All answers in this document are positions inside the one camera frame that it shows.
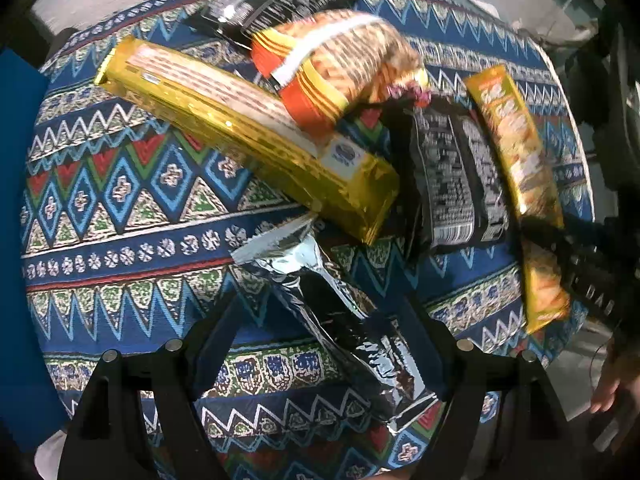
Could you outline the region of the person's hand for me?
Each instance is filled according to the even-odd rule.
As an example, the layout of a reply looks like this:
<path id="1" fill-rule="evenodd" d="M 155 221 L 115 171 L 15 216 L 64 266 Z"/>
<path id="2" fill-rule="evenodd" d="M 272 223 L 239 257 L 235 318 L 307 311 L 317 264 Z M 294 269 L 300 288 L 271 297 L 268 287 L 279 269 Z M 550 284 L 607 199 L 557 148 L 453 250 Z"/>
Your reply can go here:
<path id="1" fill-rule="evenodd" d="M 616 394 L 622 390 L 630 394 L 634 405 L 639 408 L 639 374 L 639 351 L 617 351 L 614 341 L 611 341 L 599 382 L 591 397 L 590 412 L 608 411 L 615 402 Z"/>

